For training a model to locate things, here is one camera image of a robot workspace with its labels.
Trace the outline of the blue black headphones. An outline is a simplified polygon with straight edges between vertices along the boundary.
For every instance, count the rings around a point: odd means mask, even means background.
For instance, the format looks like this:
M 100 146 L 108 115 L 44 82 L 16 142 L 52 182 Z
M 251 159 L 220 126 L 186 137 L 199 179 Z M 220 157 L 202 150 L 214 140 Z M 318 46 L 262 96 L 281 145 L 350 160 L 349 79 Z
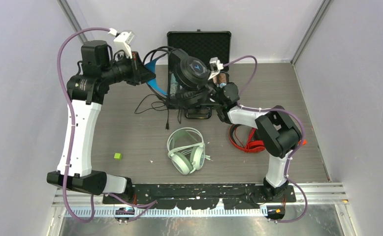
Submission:
M 184 50 L 161 46 L 149 51 L 145 57 L 154 56 L 156 52 L 164 52 L 171 63 L 168 70 L 182 88 L 175 93 L 176 106 L 191 109 L 200 106 L 208 99 L 209 92 L 205 88 L 209 79 L 209 70 L 205 64 Z

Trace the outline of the red headphones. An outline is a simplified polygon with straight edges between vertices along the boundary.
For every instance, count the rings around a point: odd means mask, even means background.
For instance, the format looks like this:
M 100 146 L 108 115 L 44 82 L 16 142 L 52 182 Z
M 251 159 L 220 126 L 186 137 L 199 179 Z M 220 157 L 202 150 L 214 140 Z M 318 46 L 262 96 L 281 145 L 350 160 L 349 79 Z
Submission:
M 235 148 L 245 153 L 259 153 L 265 150 L 264 142 L 259 138 L 256 128 L 251 128 L 244 145 L 236 135 L 239 126 L 240 124 L 233 124 L 228 130 L 229 141 Z

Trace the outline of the mint green headphones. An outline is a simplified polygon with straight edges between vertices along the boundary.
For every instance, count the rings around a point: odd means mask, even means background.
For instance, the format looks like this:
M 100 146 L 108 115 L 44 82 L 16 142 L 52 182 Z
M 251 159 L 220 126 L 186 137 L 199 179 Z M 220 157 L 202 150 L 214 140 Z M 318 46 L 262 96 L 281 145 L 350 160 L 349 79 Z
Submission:
M 191 138 L 194 143 L 175 147 L 175 142 L 183 137 Z M 211 160 L 206 154 L 206 145 L 202 134 L 195 128 L 183 127 L 175 130 L 168 137 L 167 156 L 182 175 L 189 175 L 200 170 L 205 160 Z

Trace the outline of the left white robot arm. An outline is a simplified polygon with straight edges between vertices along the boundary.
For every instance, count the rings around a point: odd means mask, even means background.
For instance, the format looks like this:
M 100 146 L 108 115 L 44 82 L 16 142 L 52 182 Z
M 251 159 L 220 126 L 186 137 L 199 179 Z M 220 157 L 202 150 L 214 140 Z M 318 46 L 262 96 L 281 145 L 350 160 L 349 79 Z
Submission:
M 128 43 L 116 42 L 117 51 L 103 40 L 88 41 L 81 47 L 78 73 L 66 84 L 69 98 L 68 122 L 63 154 L 47 182 L 70 191 L 101 195 L 115 193 L 123 204 L 134 196 L 131 179 L 92 169 L 92 144 L 98 115 L 110 86 L 126 82 L 136 86 L 155 78 Z

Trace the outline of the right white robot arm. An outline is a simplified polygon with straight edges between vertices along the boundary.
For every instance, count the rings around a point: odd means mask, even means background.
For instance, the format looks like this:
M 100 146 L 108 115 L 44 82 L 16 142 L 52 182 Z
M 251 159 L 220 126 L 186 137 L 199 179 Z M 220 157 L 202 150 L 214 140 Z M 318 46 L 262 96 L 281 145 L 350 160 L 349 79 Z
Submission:
M 290 182 L 288 169 L 295 152 L 305 139 L 300 120 L 282 106 L 273 108 L 252 108 L 239 104 L 238 87 L 228 83 L 222 88 L 207 85 L 209 96 L 217 104 L 220 121 L 233 125 L 255 128 L 269 153 L 268 171 L 263 179 L 264 196 L 276 202 L 284 194 Z

